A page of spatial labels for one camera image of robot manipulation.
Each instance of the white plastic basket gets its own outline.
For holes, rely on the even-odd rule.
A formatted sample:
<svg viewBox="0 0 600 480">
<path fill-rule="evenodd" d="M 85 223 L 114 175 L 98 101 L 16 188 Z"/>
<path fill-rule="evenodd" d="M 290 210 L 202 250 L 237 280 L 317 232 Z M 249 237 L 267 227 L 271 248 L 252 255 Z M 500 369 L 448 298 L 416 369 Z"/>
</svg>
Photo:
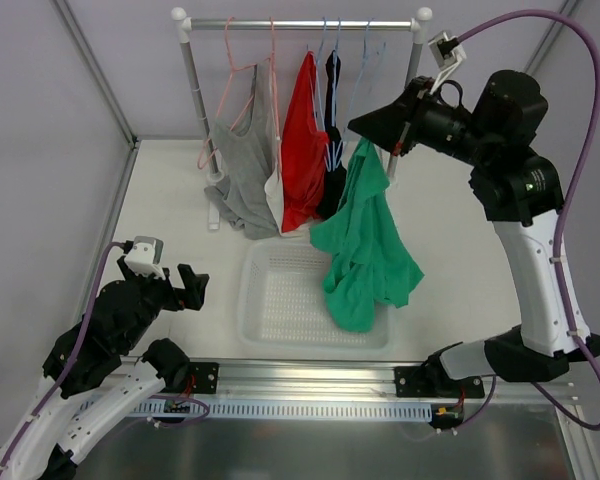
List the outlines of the white plastic basket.
<svg viewBox="0 0 600 480">
<path fill-rule="evenodd" d="M 238 298 L 238 330 L 250 344 L 319 349 L 384 350 L 389 309 L 376 305 L 373 329 L 349 333 L 329 314 L 322 281 L 331 257 L 308 243 L 271 239 L 247 253 Z"/>
</svg>

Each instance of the green towel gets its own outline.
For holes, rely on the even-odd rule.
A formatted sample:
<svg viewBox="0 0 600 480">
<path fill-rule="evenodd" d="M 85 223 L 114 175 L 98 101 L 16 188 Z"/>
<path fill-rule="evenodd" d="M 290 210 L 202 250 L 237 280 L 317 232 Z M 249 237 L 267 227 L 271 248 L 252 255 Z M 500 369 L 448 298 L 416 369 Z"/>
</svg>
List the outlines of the green towel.
<svg viewBox="0 0 600 480">
<path fill-rule="evenodd" d="M 333 255 L 323 282 L 327 308 L 351 332 L 371 330 L 375 302 L 407 305 L 424 276 L 400 240 L 384 195 L 388 187 L 375 147 L 362 138 L 338 212 L 311 228 L 311 244 Z"/>
</svg>

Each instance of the white tabletop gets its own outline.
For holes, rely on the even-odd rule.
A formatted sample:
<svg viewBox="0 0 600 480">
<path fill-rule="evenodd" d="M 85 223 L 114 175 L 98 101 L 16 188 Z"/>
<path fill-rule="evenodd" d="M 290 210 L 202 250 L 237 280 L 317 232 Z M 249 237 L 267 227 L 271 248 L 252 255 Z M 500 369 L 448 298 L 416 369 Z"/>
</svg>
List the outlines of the white tabletop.
<svg viewBox="0 0 600 480">
<path fill-rule="evenodd" d="M 197 358 L 411 361 L 519 323 L 507 258 L 467 184 L 470 167 L 417 147 L 400 160 L 388 199 L 402 240 L 425 278 L 410 305 L 396 311 L 392 347 L 369 354 L 244 344 L 236 304 L 252 242 L 226 222 L 218 232 L 207 230 L 205 175 L 195 165 L 200 147 L 201 142 L 183 140 L 144 140 L 140 147 L 114 239 L 162 239 L 161 265 L 173 272 L 174 286 L 181 286 L 178 263 L 211 279 L 201 311 L 162 312 L 134 354 L 169 337 Z M 103 285 L 121 278 L 116 258 L 109 260 Z"/>
</svg>

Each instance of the gray wall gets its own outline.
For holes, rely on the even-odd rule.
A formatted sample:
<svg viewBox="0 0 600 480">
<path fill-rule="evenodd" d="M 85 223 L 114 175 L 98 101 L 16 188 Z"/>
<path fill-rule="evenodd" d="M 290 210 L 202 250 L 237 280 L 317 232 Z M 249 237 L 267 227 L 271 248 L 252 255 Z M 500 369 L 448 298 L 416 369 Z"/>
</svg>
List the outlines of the gray wall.
<svg viewBox="0 0 600 480">
<path fill-rule="evenodd" d="M 173 7 L 182 6 L 199 18 L 409 20 L 418 7 L 429 6 L 434 12 L 432 32 L 450 29 L 462 33 L 480 22 L 520 8 L 556 10 L 562 0 L 71 0 L 87 38 L 93 47 L 113 91 L 131 126 L 138 135 L 201 135 L 197 130 L 186 72 L 170 17 Z M 467 42 L 470 63 L 456 78 L 466 85 L 467 104 L 472 105 L 489 74 L 501 68 L 523 68 L 548 25 L 545 20 L 530 20 L 504 25 L 489 42 Z M 278 84 L 281 118 L 286 110 L 297 69 L 309 44 L 316 49 L 320 34 L 315 32 L 279 32 Z M 228 78 L 228 63 L 221 32 L 194 32 L 194 55 L 200 74 L 207 111 L 214 116 Z M 393 100 L 404 84 L 411 35 L 377 33 L 370 37 L 379 46 L 388 42 L 386 58 L 378 84 L 371 96 L 360 95 L 353 113 Z M 328 48 L 333 45 L 330 34 Z M 342 34 L 340 56 L 343 58 L 340 102 L 348 103 L 362 54 L 362 33 Z M 232 32 L 232 48 L 237 63 L 259 61 L 268 55 L 270 40 L 265 32 Z M 421 73 L 434 75 L 437 67 L 430 54 L 423 56 Z M 235 97 L 229 102 L 227 115 L 240 111 L 250 86 L 249 74 L 239 75 Z M 370 75 L 363 82 L 368 82 Z M 344 121 L 346 108 L 339 109 Z"/>
<path fill-rule="evenodd" d="M 126 152 L 50 2 L 0 0 L 0 445 L 74 320 Z"/>
<path fill-rule="evenodd" d="M 600 48 L 600 0 L 583 2 L 576 15 Z M 549 100 L 549 113 L 535 142 L 537 150 L 554 161 L 566 190 L 582 141 L 593 98 L 589 54 L 578 37 L 564 31 L 540 67 L 537 79 Z M 578 301 L 589 325 L 600 333 L 600 123 L 590 161 L 574 200 L 566 231 L 571 271 Z M 600 389 L 591 370 L 576 369 L 576 382 L 589 420 L 600 418 Z M 600 453 L 600 433 L 593 434 Z"/>
</svg>

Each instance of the black garment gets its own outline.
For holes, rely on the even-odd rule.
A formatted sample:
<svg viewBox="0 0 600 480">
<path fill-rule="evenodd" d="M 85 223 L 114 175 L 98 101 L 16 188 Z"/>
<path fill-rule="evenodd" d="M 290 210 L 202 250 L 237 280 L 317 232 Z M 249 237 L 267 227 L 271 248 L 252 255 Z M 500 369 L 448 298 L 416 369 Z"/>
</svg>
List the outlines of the black garment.
<svg viewBox="0 0 600 480">
<path fill-rule="evenodd" d="M 334 99 L 334 78 L 335 85 L 338 86 L 340 80 L 340 68 L 342 62 L 340 57 L 335 56 L 335 51 L 331 53 L 326 63 L 327 69 L 327 104 L 325 106 L 324 114 L 324 125 L 325 131 L 329 136 L 329 155 L 331 163 L 339 163 L 340 157 L 342 156 L 343 147 L 342 137 L 340 131 L 336 127 L 335 112 L 331 111 L 331 102 Z M 347 170 L 340 164 L 338 168 L 330 172 L 325 170 L 324 172 L 324 195 L 320 204 L 316 208 L 316 213 L 325 220 L 331 218 L 338 210 L 338 203 L 340 203 L 340 197 L 344 192 L 344 185 L 347 181 Z"/>
</svg>

